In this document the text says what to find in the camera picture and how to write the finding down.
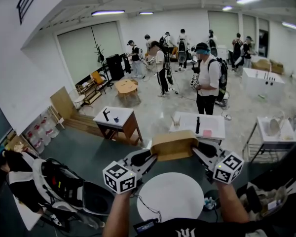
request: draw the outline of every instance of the person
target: person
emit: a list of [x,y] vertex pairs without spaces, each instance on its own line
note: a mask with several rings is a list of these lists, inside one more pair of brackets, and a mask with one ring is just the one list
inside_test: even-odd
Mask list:
[[165,68],[165,54],[163,50],[161,49],[160,43],[157,41],[153,41],[151,43],[151,48],[149,55],[155,57],[155,63],[156,63],[156,72],[157,72],[157,78],[158,83],[160,85],[160,94],[158,97],[165,97],[166,94],[169,94],[168,90],[168,83],[166,80],[166,68]]
[[143,77],[145,77],[143,75],[143,68],[142,68],[143,63],[141,62],[142,57],[140,57],[141,50],[135,45],[133,40],[130,40],[127,45],[132,47],[132,53],[128,54],[128,56],[132,56],[132,60],[133,60],[134,74],[133,74],[132,78],[136,78],[136,77],[143,78]]
[[237,33],[237,37],[232,41],[233,54],[231,58],[231,67],[238,69],[239,64],[235,65],[235,61],[241,56],[241,47],[243,42],[241,41],[241,34]]
[[[177,45],[179,45],[180,41],[184,41],[184,45],[185,45],[185,52],[186,52],[186,60],[183,63],[183,69],[186,70],[186,63],[187,63],[187,57],[188,57],[188,46],[189,46],[189,40],[187,35],[185,34],[185,30],[181,29],[180,34],[178,36],[178,40],[177,40]],[[182,63],[179,63],[179,70],[182,69]]]
[[214,35],[213,30],[209,30],[208,46],[211,48],[211,54],[217,57],[217,37]]
[[213,115],[215,99],[219,93],[221,67],[206,43],[197,44],[195,52],[198,60],[202,60],[199,62],[199,85],[196,88],[198,112],[204,114],[205,110],[207,115]]
[[[194,219],[172,219],[157,224],[141,232],[138,237],[199,237],[199,236],[244,236],[249,215],[243,207],[232,184],[215,182],[221,203],[223,223],[208,223]],[[128,191],[115,196],[113,206],[106,222],[103,237],[127,237],[129,235],[130,196]]]
[[8,174],[8,184],[12,193],[32,212],[42,215],[44,211],[41,205],[46,201],[39,194],[34,180],[19,181],[20,176],[17,174],[22,172],[26,176],[33,171],[26,161],[27,158],[37,159],[30,153],[7,151],[0,145],[0,169]]
[[146,40],[146,48],[147,48],[147,53],[149,52],[150,50],[150,44],[151,44],[151,39],[150,39],[150,36],[148,34],[145,35],[145,40]]
[[246,37],[246,41],[243,44],[243,52],[244,52],[244,63],[243,63],[243,67],[244,68],[251,68],[251,55],[254,54],[254,52],[250,51],[251,48],[251,37],[247,36]]

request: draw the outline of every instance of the cap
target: cap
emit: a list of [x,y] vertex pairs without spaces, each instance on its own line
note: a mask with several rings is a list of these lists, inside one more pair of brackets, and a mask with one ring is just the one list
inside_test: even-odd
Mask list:
[[195,52],[197,54],[202,54],[202,51],[209,51],[208,45],[206,43],[199,43],[195,47]]

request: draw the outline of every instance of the black t-shirt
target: black t-shirt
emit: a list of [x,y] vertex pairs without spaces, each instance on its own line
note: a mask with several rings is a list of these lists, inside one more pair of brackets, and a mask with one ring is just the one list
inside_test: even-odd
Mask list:
[[232,236],[244,237],[264,225],[259,222],[239,223],[208,223],[196,219],[172,219],[137,235],[137,237],[207,237]]
[[248,53],[250,51],[249,45],[247,43],[243,44],[243,52],[245,53],[244,57],[246,59],[251,59],[251,54]]
[[133,46],[133,53],[137,53],[136,55],[133,55],[133,61],[139,61],[139,48],[137,46]]

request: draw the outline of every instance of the chair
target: chair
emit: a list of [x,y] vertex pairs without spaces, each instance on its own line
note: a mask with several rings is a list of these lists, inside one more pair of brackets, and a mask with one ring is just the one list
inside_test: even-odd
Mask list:
[[96,85],[96,90],[99,91],[99,86],[102,85],[102,89],[104,90],[104,93],[106,94],[105,92],[105,85],[107,84],[107,80],[103,80],[99,74],[99,72],[95,71],[91,74],[91,78],[93,79],[95,85]]

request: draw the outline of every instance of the white cube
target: white cube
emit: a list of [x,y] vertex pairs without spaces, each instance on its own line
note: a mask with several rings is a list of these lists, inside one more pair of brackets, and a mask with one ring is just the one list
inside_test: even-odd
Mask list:
[[230,184],[241,172],[244,160],[235,152],[230,152],[215,166],[213,179]]
[[103,177],[106,186],[117,194],[132,190],[137,184],[136,173],[123,167],[116,161],[113,161],[103,169]]

